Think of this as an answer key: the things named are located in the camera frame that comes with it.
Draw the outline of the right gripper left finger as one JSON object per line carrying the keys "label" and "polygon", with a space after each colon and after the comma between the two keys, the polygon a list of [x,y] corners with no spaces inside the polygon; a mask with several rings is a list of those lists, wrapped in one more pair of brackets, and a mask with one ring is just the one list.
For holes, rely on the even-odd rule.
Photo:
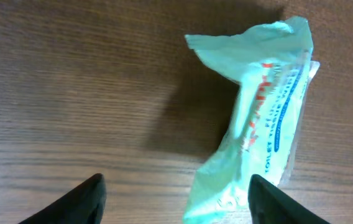
{"label": "right gripper left finger", "polygon": [[100,224],[106,206],[106,183],[97,173],[20,224]]}

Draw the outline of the teal wet wipes pack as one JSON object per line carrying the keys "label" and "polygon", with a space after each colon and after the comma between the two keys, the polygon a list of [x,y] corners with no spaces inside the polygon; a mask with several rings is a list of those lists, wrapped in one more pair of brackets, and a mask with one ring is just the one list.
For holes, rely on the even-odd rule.
{"label": "teal wet wipes pack", "polygon": [[278,185],[293,152],[304,97],[319,63],[309,22],[294,16],[238,35],[187,35],[202,63],[239,86],[217,151],[196,171],[184,224],[247,206],[254,174]]}

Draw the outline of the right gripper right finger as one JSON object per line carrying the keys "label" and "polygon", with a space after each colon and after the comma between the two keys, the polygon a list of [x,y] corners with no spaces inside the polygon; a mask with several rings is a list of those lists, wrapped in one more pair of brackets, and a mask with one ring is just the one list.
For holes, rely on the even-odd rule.
{"label": "right gripper right finger", "polygon": [[253,224],[329,224],[258,174],[248,191]]}

